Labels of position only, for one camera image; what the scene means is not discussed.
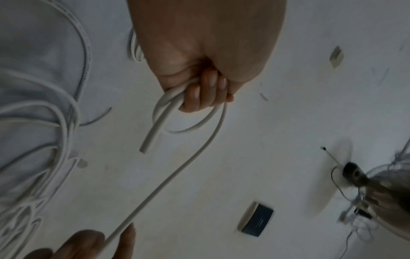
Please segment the small box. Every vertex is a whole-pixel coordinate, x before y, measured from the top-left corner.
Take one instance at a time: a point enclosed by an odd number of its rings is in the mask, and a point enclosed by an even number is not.
[[[238,230],[248,235],[259,236],[273,214],[273,209],[258,202],[253,202],[243,215]]]

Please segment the concrete floor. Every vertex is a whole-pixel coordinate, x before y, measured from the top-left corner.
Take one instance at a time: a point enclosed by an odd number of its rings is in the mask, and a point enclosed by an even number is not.
[[[56,249],[80,229],[110,234],[217,121],[189,135],[163,135],[149,154],[139,153],[161,89],[146,64],[127,57],[126,5],[67,5],[84,22],[96,59],[82,108],[99,114],[96,107],[116,104],[100,124],[79,132],[76,147],[88,167],[50,202],[22,254]],[[336,220],[348,202],[336,194],[323,210],[309,210],[318,179],[331,168],[319,147],[353,143],[352,159],[367,171],[390,161],[408,139],[409,8],[404,0],[289,1],[274,54],[237,94],[217,140],[135,220],[134,258],[338,258],[350,229]],[[333,69],[337,45],[345,59]],[[200,116],[180,114],[174,124]],[[252,201],[275,209],[259,238],[236,231]]]

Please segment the hand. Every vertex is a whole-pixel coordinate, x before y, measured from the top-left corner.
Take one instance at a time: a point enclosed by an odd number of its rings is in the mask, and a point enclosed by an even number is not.
[[[264,68],[286,0],[128,0],[138,42],[164,91],[192,78],[182,111],[224,102]]]
[[[82,230],[72,235],[57,252],[43,248],[35,250],[24,259],[95,259],[103,247],[104,234],[95,230]],[[135,245],[135,229],[129,225],[120,236],[112,259],[131,259]]]

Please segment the small square object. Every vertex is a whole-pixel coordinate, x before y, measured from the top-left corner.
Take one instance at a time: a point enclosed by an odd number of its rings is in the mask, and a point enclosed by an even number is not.
[[[332,54],[330,55],[330,63],[332,64],[333,68],[338,67],[340,63],[342,63],[344,57],[345,57],[345,54],[343,53],[343,50],[341,50],[339,46],[334,48]]]
[[[253,202],[238,225],[242,233],[259,236],[265,229],[274,211],[260,203]]]

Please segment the floor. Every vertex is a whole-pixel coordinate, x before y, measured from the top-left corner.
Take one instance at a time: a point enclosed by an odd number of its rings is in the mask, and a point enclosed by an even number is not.
[[[114,108],[79,132],[76,148],[88,167],[50,202],[23,254],[56,249],[80,229],[110,234],[217,122],[189,135],[162,135],[149,154],[139,153],[161,89],[146,64],[128,59],[126,5],[67,5],[94,48],[82,108],[90,118]],[[269,63],[235,97],[217,140],[135,220],[134,258],[338,258],[350,229],[336,221],[348,202],[339,194],[316,200],[331,169],[319,147],[344,156],[339,147],[349,143],[352,160],[367,171],[389,162],[408,139],[409,7],[404,0],[289,1]],[[334,69],[329,56],[338,45],[345,59]],[[179,114],[172,126],[201,116]],[[275,210],[259,238],[236,230],[253,201]],[[318,205],[323,201],[327,206]]]

